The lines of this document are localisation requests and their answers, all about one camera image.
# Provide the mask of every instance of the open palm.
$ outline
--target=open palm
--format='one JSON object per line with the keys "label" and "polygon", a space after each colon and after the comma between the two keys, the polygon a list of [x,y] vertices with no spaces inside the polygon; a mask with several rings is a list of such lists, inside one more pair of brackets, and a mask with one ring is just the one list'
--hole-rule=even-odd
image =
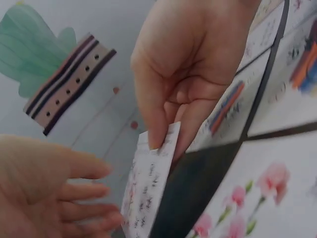
{"label": "open palm", "polygon": [[[0,237],[106,238],[121,224],[114,205],[77,203],[107,195],[107,187],[66,183],[109,173],[92,155],[15,136],[0,136],[0,153]],[[77,223],[85,219],[94,220]]]}

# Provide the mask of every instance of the hand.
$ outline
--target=hand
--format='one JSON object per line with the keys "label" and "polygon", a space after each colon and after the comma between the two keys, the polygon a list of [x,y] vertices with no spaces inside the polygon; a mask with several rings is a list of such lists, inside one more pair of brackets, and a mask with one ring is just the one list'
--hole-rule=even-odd
{"label": "hand", "polygon": [[[68,184],[68,178],[99,179],[110,168],[91,154],[33,139],[0,135],[1,238],[109,238],[122,217],[114,205],[80,205],[105,196],[101,184]],[[100,218],[85,225],[75,222]]]}
{"label": "hand", "polygon": [[231,83],[259,0],[158,0],[137,40],[131,67],[138,105],[159,148],[181,121],[174,158],[195,138]]}

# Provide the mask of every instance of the pink flower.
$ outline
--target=pink flower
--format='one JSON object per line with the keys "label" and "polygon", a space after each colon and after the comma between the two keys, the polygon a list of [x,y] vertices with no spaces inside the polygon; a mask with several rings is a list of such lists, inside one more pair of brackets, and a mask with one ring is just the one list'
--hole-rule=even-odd
{"label": "pink flower", "polygon": [[224,205],[230,206],[232,203],[237,204],[238,208],[243,207],[244,199],[246,196],[246,190],[242,186],[236,186],[231,194],[231,197],[225,197]]}
{"label": "pink flower", "polygon": [[246,223],[242,216],[235,216],[230,226],[228,227],[226,234],[221,238],[243,238],[246,235]]}
{"label": "pink flower", "polygon": [[194,231],[201,238],[207,238],[209,236],[209,230],[211,229],[211,227],[211,217],[208,214],[203,214],[194,225]]}
{"label": "pink flower", "polygon": [[274,195],[275,203],[279,204],[287,192],[287,182],[290,172],[285,164],[273,163],[260,176],[257,186],[260,187],[263,197]]}

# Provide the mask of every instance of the red dot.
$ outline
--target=red dot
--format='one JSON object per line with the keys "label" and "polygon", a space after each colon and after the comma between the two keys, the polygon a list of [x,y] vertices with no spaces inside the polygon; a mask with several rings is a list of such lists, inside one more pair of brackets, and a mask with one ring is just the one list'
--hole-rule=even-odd
{"label": "red dot", "polygon": [[131,126],[132,129],[136,130],[138,128],[139,124],[134,120],[133,122],[131,122],[130,126]]}
{"label": "red dot", "polygon": [[114,94],[117,94],[120,91],[118,87],[114,87],[112,90]]}

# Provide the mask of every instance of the white paper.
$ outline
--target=white paper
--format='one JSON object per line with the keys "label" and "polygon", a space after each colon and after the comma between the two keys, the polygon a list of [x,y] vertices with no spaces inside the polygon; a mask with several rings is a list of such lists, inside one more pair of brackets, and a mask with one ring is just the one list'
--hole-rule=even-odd
{"label": "white paper", "polygon": [[316,141],[310,132],[245,142],[187,238],[315,238]]}
{"label": "white paper", "polygon": [[284,2],[249,34],[238,70],[249,64],[273,44],[282,18],[283,8]]}
{"label": "white paper", "polygon": [[290,0],[284,36],[317,11],[316,0]]}
{"label": "white paper", "polygon": [[171,124],[164,145],[150,150],[148,132],[140,134],[121,213],[126,238],[148,238],[173,159],[180,122]]}
{"label": "white paper", "polygon": [[283,38],[249,136],[290,128],[317,120],[317,98],[293,89],[290,78],[304,51],[305,39],[317,14]]}
{"label": "white paper", "polygon": [[[214,111],[200,127],[195,140],[187,152],[239,140],[257,94],[269,54],[270,50],[234,78],[232,84],[217,103]],[[214,128],[214,120],[218,118],[220,112],[225,110],[226,99],[230,96],[233,88],[240,82],[244,84],[242,92],[232,103],[217,131],[212,134],[211,128]]]}
{"label": "white paper", "polygon": [[252,32],[284,0],[262,0],[250,27]]}

